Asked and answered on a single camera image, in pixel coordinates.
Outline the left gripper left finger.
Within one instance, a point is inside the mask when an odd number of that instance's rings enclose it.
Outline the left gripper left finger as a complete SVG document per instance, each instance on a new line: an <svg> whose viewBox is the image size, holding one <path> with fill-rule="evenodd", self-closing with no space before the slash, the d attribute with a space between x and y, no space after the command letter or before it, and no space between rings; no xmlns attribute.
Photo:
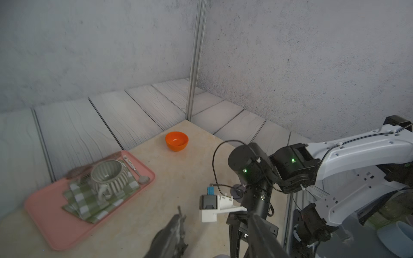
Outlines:
<svg viewBox="0 0 413 258"><path fill-rule="evenodd" d="M160 230L153 238L149 250L144 258L181 258L188 244L185 243L184 222L186 216L182 214L181 207L177 207L175 214L166 227Z"/></svg>

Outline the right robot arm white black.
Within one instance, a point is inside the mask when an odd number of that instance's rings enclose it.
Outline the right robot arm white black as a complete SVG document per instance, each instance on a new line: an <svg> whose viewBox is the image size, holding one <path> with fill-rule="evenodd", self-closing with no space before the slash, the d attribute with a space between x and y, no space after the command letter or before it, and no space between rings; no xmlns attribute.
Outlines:
<svg viewBox="0 0 413 258"><path fill-rule="evenodd" d="M294 213L290 255L313 258L318 245L331 238L352 213L376 200L413 185L412 123L390 116L379 129L323 143L294 144L267 155L256 143L235 148L229 167L246 183L242 210L227 223L230 255L239 256L242 240L246 257L269 258L279 252L273 225L266 218L275 185L284 194L313 186L329 176L354 171L344 186Z"/></svg>

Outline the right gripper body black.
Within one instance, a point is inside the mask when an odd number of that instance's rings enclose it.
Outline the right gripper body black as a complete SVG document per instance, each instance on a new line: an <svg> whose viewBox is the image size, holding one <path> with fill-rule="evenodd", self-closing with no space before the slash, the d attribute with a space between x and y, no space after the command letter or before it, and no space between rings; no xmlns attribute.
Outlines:
<svg viewBox="0 0 413 258"><path fill-rule="evenodd" d="M248 243L246 258L276 258L279 255L279 228L255 213L232 212L229 226L230 257L238 258L240 242Z"/></svg>

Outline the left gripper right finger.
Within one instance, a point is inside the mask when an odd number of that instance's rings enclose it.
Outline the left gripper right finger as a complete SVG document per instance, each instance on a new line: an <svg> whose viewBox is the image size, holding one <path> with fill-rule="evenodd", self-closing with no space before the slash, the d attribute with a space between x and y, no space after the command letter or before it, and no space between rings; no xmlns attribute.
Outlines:
<svg viewBox="0 0 413 258"><path fill-rule="evenodd" d="M249 258L289 258L261 217L251 213L247 218Z"/></svg>

